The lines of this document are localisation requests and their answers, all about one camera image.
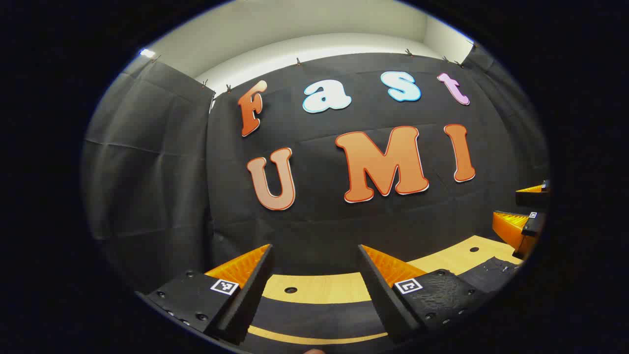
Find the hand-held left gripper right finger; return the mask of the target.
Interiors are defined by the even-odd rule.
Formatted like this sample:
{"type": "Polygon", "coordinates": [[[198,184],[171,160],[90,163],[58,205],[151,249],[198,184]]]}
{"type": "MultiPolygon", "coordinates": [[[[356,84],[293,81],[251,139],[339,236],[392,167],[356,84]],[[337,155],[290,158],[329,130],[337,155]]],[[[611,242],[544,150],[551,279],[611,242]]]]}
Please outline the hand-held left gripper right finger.
{"type": "Polygon", "coordinates": [[[487,300],[485,291],[456,274],[424,271],[363,244],[359,272],[389,337],[436,336],[462,323],[487,300]]]}

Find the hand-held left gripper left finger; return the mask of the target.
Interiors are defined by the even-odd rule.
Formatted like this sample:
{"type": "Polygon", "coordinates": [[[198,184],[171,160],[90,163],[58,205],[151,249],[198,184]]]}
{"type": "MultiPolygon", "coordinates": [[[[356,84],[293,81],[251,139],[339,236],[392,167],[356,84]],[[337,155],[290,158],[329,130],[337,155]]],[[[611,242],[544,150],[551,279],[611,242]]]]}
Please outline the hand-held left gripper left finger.
{"type": "Polygon", "coordinates": [[[272,275],[274,249],[258,247],[210,271],[187,270],[139,297],[199,334],[238,345],[272,275]]]}

